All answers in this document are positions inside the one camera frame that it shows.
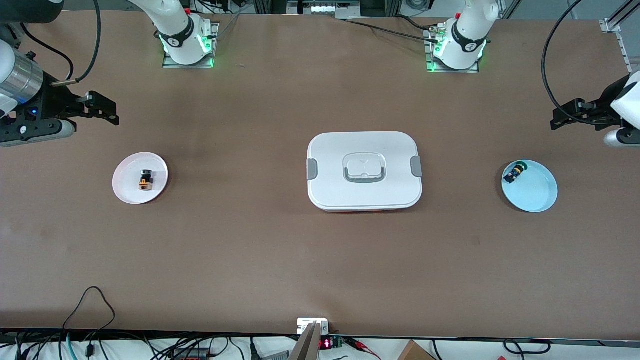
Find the white lunch box grey clips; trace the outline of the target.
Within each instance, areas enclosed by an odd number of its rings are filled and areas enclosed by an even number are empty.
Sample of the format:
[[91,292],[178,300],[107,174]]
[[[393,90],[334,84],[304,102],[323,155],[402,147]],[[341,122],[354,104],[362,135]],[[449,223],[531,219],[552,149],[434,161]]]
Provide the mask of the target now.
[[307,148],[308,197],[327,212],[413,207],[423,194],[418,145],[399,131],[327,132]]

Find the brown cardboard box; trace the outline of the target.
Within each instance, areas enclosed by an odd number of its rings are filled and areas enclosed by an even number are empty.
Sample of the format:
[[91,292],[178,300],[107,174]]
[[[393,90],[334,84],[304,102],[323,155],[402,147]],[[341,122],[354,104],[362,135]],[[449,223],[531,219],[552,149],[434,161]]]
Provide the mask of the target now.
[[397,360],[438,360],[414,340],[409,340]]

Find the small white electronics box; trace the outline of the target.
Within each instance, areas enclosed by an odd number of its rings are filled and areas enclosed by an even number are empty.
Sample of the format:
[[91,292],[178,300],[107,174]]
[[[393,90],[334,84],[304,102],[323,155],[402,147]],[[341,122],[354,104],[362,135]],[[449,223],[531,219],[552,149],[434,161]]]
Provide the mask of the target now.
[[306,327],[312,323],[320,324],[321,335],[323,337],[329,335],[330,333],[330,322],[328,319],[324,317],[298,317],[297,319],[297,327],[296,334],[302,335],[302,333],[306,330]]

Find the blue yellow small part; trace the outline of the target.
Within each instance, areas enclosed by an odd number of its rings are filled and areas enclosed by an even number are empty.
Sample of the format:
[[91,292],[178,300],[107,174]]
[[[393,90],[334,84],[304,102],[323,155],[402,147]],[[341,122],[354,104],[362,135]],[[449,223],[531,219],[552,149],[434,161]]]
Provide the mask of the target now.
[[526,164],[526,162],[524,161],[515,162],[508,173],[503,176],[503,180],[507,184],[512,184],[518,177],[522,175],[524,171],[528,170],[528,167],[528,164]]

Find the pink round plate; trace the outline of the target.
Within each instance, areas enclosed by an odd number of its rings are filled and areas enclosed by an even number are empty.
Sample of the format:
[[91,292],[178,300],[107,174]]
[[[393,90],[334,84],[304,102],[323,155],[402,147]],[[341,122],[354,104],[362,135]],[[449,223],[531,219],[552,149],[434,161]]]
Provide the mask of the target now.
[[[138,189],[141,170],[153,171],[153,189]],[[115,169],[112,176],[112,190],[115,196],[130,205],[150,203],[162,194],[169,182],[169,167],[166,161],[152,152],[138,152],[126,157]]]

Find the light blue round plate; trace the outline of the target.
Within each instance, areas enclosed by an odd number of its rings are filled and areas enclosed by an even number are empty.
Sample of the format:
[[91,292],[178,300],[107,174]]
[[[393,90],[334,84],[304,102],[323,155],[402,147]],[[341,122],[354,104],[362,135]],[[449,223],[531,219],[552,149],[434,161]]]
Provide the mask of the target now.
[[[503,177],[518,161],[526,162],[528,169],[513,183],[508,184]],[[559,187],[553,173],[544,165],[530,159],[510,162],[501,176],[500,185],[505,198],[521,211],[533,214],[551,209],[557,201]]]

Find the white power strip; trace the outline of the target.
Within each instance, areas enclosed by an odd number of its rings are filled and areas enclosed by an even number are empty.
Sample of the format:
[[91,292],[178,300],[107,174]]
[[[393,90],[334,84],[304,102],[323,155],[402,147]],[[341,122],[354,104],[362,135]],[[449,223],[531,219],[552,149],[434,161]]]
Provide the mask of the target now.
[[336,19],[359,18],[359,0],[286,0],[286,14],[330,16]]

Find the grey metal bar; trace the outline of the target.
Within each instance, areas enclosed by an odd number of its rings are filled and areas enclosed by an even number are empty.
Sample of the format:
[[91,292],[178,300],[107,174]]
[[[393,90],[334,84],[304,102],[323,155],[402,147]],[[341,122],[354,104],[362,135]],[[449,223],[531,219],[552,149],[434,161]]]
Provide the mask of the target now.
[[322,332],[322,321],[315,320],[304,326],[304,330],[287,360],[319,360]]

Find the red clip lead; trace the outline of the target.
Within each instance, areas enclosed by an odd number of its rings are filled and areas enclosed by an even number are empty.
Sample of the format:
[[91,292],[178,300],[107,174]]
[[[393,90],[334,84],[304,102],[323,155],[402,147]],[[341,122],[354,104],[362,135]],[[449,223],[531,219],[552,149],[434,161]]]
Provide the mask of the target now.
[[347,344],[349,347],[352,347],[354,350],[374,356],[375,358],[377,358],[377,360],[382,360],[382,358],[377,353],[372,351],[363,342],[357,341],[355,338],[347,337],[347,336],[343,336],[342,339],[343,339],[343,342],[345,342],[345,344]]

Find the aluminium frame profile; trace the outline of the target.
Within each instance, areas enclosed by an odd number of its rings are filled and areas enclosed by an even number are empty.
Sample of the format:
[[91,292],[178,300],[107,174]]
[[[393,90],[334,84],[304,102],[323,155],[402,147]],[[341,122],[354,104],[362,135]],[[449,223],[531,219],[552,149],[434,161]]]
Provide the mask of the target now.
[[599,21],[604,34],[614,34],[629,73],[640,70],[640,0],[624,0]]

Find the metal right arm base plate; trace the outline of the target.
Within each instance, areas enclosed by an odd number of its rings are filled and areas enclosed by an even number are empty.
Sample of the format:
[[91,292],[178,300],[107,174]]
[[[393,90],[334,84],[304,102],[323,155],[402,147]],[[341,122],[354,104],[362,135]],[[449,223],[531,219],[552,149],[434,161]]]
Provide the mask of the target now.
[[163,69],[212,69],[215,66],[215,54],[217,52],[217,35],[218,35],[219,23],[214,22],[213,25],[205,25],[204,38],[201,38],[199,43],[205,48],[205,56],[194,64],[179,64],[176,63],[164,49],[164,57],[162,60]]

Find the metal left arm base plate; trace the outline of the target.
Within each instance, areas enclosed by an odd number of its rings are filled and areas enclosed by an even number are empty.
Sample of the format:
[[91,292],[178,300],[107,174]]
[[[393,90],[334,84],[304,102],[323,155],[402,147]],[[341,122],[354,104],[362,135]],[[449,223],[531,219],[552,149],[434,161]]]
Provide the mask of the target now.
[[435,73],[477,73],[487,39],[455,35],[455,23],[444,22],[423,32],[426,67]]

